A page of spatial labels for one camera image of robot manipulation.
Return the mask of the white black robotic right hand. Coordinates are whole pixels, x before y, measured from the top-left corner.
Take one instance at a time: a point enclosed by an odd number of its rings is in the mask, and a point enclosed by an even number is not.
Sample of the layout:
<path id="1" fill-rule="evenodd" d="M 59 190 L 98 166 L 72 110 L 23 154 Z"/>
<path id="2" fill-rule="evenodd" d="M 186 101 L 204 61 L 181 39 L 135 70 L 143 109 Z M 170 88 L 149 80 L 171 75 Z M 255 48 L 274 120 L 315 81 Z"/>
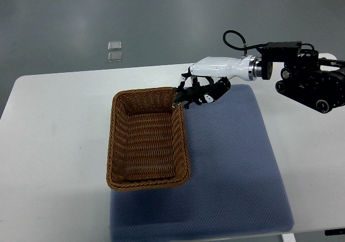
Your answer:
<path id="1" fill-rule="evenodd" d="M 260 77 L 260 62 L 261 59 L 257 56 L 245 56 L 241 59 L 206 57 L 192 64 L 181 74 L 177 88 L 215 84 L 220 98 L 230 89 L 230 79 L 239 77 L 245 81 L 254 81 Z"/>

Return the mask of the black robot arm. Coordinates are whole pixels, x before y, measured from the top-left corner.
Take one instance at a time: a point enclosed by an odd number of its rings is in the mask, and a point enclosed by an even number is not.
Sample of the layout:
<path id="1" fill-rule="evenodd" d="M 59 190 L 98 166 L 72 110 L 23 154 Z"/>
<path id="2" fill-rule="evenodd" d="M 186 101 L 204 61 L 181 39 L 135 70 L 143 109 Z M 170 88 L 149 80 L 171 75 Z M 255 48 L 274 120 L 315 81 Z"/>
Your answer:
<path id="1" fill-rule="evenodd" d="M 283 63 L 276 91 L 313 110 L 326 114 L 344 106 L 344 61 L 319 58 L 311 44 L 269 42 L 256 50 L 261 54 L 258 66 L 261 77 L 268 80 L 273 63 Z"/>

